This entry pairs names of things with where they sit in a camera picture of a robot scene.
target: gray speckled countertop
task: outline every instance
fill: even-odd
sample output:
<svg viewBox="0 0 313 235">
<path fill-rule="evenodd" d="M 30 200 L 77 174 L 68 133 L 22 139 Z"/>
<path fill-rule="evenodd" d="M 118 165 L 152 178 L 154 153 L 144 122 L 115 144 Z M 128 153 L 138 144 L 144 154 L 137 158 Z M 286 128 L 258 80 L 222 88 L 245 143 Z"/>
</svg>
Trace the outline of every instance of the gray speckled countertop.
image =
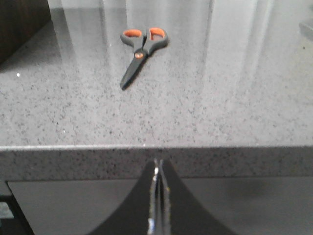
<svg viewBox="0 0 313 235">
<path fill-rule="evenodd" d="M 153 157 L 183 176 L 311 174 L 310 0 L 49 4 L 52 22 L 0 65 L 0 178 L 137 177 Z M 170 43 L 121 91 L 119 34 L 147 26 Z"/>
</svg>

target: scissors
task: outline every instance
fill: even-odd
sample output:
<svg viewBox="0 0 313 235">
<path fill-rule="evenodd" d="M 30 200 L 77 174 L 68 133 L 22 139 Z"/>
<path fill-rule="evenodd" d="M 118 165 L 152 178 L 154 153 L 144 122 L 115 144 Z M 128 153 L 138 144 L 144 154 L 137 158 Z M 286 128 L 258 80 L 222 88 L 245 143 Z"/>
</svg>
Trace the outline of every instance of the scissors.
<svg viewBox="0 0 313 235">
<path fill-rule="evenodd" d="M 146 32 L 139 29 L 128 29 L 121 34 L 123 43 L 134 48 L 134 58 L 121 81 L 125 90 L 133 81 L 147 58 L 157 49 L 167 46 L 168 37 L 161 28 L 148 28 Z"/>
</svg>

